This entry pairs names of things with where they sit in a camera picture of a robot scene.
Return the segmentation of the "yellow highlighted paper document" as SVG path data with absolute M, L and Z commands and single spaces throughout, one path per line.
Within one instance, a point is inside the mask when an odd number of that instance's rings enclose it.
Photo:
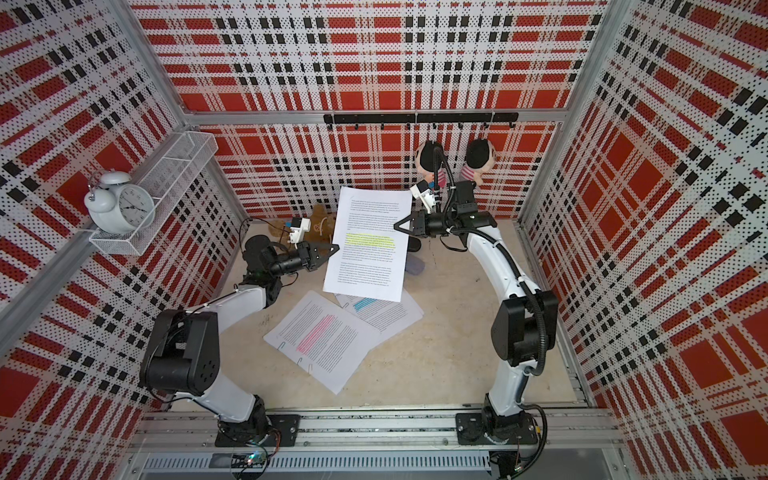
M 394 224 L 411 213 L 407 191 L 340 190 L 333 243 L 327 264 L 327 293 L 399 302 L 404 284 L 408 235 Z

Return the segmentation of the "pink highlighted paper document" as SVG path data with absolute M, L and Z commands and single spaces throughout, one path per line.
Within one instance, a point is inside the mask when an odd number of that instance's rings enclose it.
M 337 395 L 380 339 L 380 331 L 308 292 L 264 340 Z

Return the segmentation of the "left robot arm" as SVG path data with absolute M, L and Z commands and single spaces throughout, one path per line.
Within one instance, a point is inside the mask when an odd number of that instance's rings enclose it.
M 191 400 L 224 424 L 265 429 L 263 401 L 220 372 L 220 334 L 273 305 L 284 276 L 315 271 L 339 250 L 337 244 L 306 240 L 288 249 L 265 235 L 248 239 L 242 254 L 246 272 L 233 292 L 196 307 L 165 310 L 156 318 L 139 384 Z

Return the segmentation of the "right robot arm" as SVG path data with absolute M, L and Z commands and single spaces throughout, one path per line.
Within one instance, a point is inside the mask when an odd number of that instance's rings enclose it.
M 543 373 L 555 344 L 558 299 L 524 272 L 493 215 L 478 209 L 474 187 L 472 181 L 450 183 L 448 199 L 439 203 L 428 182 L 418 182 L 410 193 L 423 208 L 397 221 L 394 229 L 414 238 L 459 238 L 488 277 L 499 300 L 491 340 L 500 364 L 487 404 L 491 417 L 499 419 L 526 408 L 528 380 Z

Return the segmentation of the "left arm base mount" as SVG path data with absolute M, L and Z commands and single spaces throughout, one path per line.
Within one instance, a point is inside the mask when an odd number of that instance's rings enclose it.
M 219 420 L 216 447 L 293 447 L 299 431 L 301 416 L 268 414 L 232 423 Z

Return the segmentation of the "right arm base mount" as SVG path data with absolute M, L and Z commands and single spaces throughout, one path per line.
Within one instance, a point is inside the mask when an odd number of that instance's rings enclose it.
M 460 445 L 535 445 L 538 434 L 534 417 L 520 411 L 511 416 L 498 416 L 492 409 L 459 413 L 455 416 Z

